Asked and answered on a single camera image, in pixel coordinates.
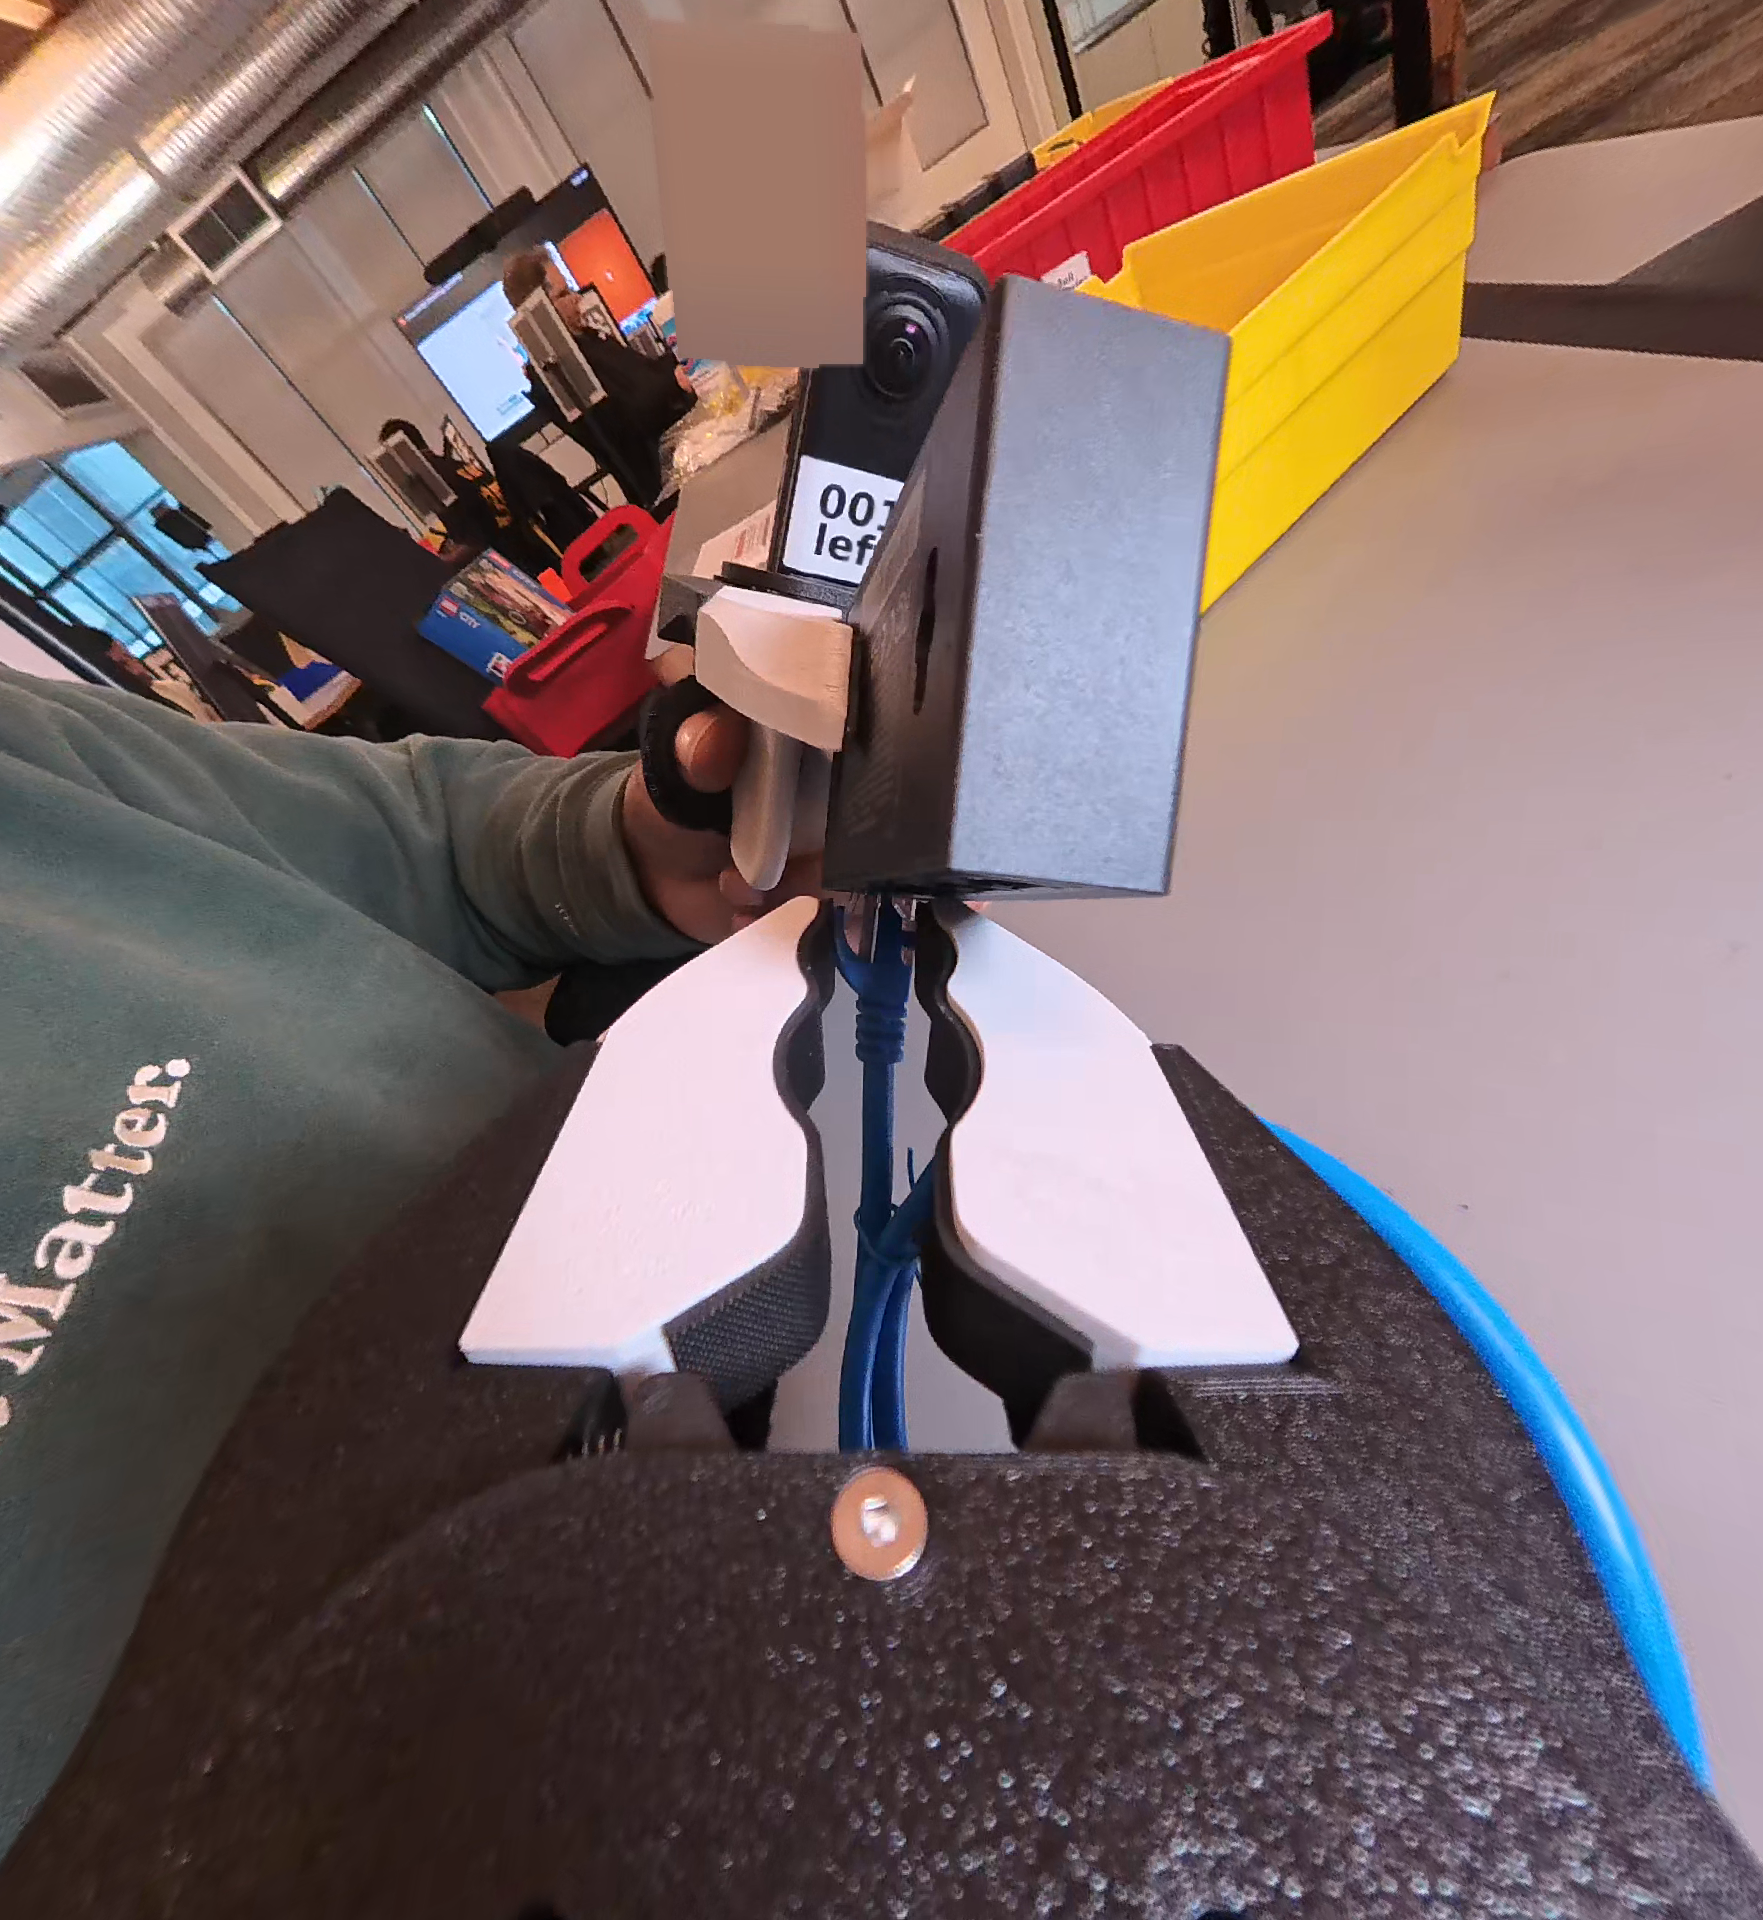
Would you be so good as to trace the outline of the black background table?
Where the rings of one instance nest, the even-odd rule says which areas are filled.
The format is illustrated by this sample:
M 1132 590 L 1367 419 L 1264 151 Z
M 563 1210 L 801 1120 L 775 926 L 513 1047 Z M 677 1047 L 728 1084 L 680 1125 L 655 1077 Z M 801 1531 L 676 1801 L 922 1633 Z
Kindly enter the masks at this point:
M 405 734 L 505 738 L 485 711 L 485 676 L 420 637 L 458 572 L 343 491 L 202 569 L 240 606 L 363 683 Z

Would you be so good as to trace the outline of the silver air duct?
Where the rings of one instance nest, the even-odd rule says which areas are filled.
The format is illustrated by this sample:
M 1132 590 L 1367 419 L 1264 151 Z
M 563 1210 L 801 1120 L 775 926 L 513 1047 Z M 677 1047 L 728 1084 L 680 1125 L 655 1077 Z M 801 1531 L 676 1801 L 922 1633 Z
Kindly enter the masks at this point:
M 82 4 L 0 86 L 0 371 L 373 55 L 425 77 L 518 4 Z

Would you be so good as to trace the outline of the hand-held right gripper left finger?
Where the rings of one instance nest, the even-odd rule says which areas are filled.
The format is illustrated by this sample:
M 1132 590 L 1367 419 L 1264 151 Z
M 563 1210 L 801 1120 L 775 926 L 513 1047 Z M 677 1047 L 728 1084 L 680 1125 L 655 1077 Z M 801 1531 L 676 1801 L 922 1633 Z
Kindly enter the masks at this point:
M 791 899 L 599 1041 L 459 1333 L 485 1366 L 773 1388 L 822 1333 L 832 914 Z

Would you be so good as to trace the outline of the white display screen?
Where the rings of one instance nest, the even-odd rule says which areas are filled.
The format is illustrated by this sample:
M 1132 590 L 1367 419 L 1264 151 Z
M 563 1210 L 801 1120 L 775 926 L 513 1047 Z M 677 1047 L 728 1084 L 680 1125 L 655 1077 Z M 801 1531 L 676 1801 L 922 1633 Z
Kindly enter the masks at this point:
M 401 311 L 396 327 L 485 443 L 532 420 L 532 374 L 498 276 L 458 279 Z

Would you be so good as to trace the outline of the red plastic bin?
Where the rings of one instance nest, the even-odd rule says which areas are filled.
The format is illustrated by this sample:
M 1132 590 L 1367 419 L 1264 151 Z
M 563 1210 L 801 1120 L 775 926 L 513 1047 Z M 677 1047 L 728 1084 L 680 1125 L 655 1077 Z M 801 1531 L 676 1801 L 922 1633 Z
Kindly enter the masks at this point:
M 1315 15 L 1156 86 L 943 246 L 991 280 L 1109 280 L 1135 241 L 1312 163 L 1307 56 L 1331 27 Z

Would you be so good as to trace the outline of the red plastic carrying case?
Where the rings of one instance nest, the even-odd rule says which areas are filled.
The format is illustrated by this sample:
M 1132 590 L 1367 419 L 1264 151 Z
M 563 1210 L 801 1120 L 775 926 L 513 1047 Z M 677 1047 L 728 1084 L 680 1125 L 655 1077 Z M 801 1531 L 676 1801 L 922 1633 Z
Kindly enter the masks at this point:
M 629 736 L 655 673 L 649 662 L 673 518 L 615 506 L 563 551 L 540 584 L 559 627 L 507 668 L 482 711 L 536 754 L 604 753 Z

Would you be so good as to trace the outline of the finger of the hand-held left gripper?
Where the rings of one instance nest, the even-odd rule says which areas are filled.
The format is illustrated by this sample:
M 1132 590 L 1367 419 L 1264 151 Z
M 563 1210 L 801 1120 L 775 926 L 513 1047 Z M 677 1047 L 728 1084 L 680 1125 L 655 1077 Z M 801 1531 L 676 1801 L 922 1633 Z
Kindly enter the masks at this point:
M 693 621 L 693 678 L 743 720 L 820 754 L 844 740 L 852 627 L 836 608 L 751 588 Z

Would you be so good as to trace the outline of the yellow plastic bin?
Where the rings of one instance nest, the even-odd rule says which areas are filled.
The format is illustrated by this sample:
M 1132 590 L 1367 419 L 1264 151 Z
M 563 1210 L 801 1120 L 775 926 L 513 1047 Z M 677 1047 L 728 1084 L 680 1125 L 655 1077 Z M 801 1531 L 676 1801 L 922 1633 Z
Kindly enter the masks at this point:
M 1052 133 L 1031 151 L 1035 171 L 1044 172 L 1052 165 L 1063 163 L 1066 156 L 1075 153 L 1081 147 L 1094 140 L 1101 133 L 1112 129 L 1128 114 L 1132 114 L 1135 109 L 1148 102 L 1153 94 L 1159 94 L 1164 86 L 1167 86 L 1167 82 L 1156 78 L 1141 89 L 1112 98 L 1106 105 L 1081 110 L 1061 133 Z
M 1494 91 L 1132 241 L 1081 289 L 1222 331 L 1210 608 L 1455 362 Z

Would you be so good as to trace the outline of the person's green sweatshirt torso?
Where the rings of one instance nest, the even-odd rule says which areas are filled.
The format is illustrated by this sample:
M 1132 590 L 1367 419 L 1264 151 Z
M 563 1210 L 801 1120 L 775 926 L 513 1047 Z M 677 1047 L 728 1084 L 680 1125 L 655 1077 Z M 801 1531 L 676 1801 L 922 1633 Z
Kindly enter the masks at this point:
M 0 1861 L 295 1321 L 549 1070 L 357 907 L 370 747 L 0 668 Z

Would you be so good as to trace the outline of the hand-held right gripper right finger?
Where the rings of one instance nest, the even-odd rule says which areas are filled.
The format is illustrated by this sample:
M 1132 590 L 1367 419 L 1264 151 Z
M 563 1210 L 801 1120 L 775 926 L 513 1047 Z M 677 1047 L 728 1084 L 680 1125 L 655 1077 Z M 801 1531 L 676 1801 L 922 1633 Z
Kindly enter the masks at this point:
M 1148 1038 L 968 906 L 926 906 L 915 948 L 961 1278 L 1094 1369 L 1292 1364 L 1296 1333 Z

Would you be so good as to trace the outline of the blue printed toy box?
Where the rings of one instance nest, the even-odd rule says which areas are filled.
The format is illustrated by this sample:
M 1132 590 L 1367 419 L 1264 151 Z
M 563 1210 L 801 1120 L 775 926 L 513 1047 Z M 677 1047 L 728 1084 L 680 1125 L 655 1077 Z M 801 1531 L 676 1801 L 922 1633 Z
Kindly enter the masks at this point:
M 485 551 L 435 590 L 416 637 L 476 676 L 505 685 L 511 668 L 569 617 L 567 604 Z

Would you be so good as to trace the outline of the black network switch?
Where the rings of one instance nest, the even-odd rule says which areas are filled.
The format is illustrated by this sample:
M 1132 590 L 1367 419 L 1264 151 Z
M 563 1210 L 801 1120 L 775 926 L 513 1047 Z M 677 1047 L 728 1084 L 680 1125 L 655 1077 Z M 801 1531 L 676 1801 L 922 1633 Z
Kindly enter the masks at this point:
M 852 602 L 832 894 L 1167 893 L 1227 380 L 1219 331 L 992 289 Z

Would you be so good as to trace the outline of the person's left hand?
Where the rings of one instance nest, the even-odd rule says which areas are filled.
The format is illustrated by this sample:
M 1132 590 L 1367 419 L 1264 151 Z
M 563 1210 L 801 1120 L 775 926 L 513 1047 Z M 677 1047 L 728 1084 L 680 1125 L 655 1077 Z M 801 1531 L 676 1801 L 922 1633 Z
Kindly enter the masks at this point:
M 688 788 L 724 793 L 748 754 L 751 724 L 732 708 L 690 715 L 676 734 Z M 627 774 L 620 832 L 631 874 L 653 914 L 688 941 L 716 946 L 787 899 L 818 898 L 820 852 L 791 852 L 777 884 L 751 886 L 732 864 L 724 832 L 670 825 L 649 798 L 641 770 Z

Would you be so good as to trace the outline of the orange display screen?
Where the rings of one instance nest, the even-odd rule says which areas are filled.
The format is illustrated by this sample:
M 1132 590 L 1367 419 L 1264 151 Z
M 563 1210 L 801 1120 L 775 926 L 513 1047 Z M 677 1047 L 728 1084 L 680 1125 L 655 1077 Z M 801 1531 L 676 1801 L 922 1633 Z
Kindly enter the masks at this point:
M 596 210 L 567 219 L 549 242 L 569 285 L 596 292 L 612 324 L 629 331 L 634 315 L 653 311 L 655 289 L 649 264 L 634 253 L 619 215 Z

